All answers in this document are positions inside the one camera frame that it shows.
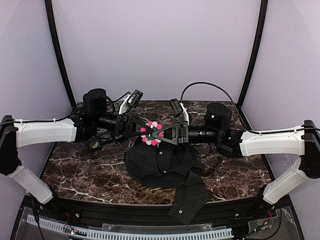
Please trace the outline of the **pink white beaded brooch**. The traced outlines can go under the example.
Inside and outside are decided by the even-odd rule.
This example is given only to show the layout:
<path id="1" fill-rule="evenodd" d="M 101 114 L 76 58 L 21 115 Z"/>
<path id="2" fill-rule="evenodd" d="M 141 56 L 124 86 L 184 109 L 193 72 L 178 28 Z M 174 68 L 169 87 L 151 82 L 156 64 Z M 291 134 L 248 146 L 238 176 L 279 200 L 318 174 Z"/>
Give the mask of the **pink white beaded brooch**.
<path id="1" fill-rule="evenodd" d="M 147 133 L 146 127 L 141 127 L 140 133 L 141 133 L 141 140 L 144 144 L 148 146 L 158 147 L 161 143 L 161 140 L 159 138 L 156 138 L 153 133 L 159 130 L 163 129 L 163 126 L 156 122 L 156 121 L 149 121 L 147 124 L 148 128 L 151 130 L 150 133 Z"/>

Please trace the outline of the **black pinstriped garment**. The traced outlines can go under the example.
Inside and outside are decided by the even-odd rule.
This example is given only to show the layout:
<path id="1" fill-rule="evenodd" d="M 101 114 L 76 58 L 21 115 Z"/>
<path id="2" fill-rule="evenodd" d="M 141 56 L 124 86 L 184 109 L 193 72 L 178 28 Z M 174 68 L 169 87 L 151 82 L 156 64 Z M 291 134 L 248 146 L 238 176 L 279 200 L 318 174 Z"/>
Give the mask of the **black pinstriped garment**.
<path id="1" fill-rule="evenodd" d="M 189 225 L 210 196 L 202 176 L 204 165 L 189 144 L 161 142 L 151 146 L 141 140 L 124 154 L 129 175 L 147 187 L 175 189 L 168 216 Z"/>

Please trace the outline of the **orange green round brooch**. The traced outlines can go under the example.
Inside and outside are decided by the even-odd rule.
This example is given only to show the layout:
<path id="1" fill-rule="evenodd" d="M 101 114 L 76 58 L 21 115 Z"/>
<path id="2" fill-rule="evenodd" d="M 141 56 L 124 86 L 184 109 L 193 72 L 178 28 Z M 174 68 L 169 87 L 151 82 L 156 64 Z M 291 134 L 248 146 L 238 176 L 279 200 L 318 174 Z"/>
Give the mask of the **orange green round brooch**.
<path id="1" fill-rule="evenodd" d="M 99 144 L 99 142 L 95 141 L 95 142 L 90 143 L 89 146 L 91 149 L 96 149 L 100 146 L 100 144 Z"/>

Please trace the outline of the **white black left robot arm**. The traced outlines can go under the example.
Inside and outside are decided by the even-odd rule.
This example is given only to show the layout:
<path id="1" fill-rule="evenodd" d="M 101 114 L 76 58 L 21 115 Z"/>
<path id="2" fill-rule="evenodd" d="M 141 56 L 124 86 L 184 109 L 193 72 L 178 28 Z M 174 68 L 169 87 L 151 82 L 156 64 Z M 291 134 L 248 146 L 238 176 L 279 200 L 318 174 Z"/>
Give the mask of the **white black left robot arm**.
<path id="1" fill-rule="evenodd" d="M 135 90 L 123 98 L 116 109 L 102 88 L 90 90 L 83 96 L 83 106 L 61 119 L 22 120 L 6 115 L 0 123 L 0 173 L 14 179 L 36 200 L 45 205 L 54 198 L 53 191 L 19 159 L 18 149 L 44 143 L 86 142 L 100 129 L 111 137 L 139 136 L 137 126 L 145 123 L 129 113 L 143 93 Z"/>

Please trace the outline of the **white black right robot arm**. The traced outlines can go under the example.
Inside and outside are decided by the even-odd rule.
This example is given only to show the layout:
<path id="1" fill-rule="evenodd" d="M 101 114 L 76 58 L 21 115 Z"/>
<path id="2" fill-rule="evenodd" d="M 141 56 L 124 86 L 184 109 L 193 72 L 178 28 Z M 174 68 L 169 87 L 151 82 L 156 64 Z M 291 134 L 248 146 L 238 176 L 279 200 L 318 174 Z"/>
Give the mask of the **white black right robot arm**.
<path id="1" fill-rule="evenodd" d="M 222 103 L 211 102 L 206 107 L 204 125 L 189 122 L 182 103 L 171 102 L 183 122 L 152 128 L 151 136 L 162 142 L 178 144 L 214 144 L 216 151 L 227 158 L 255 155 L 292 154 L 297 160 L 274 181 L 262 187 L 257 205 L 274 205 L 300 184 L 320 177 L 320 130 L 313 121 L 303 125 L 273 131 L 235 130 L 230 128 L 232 111 Z"/>

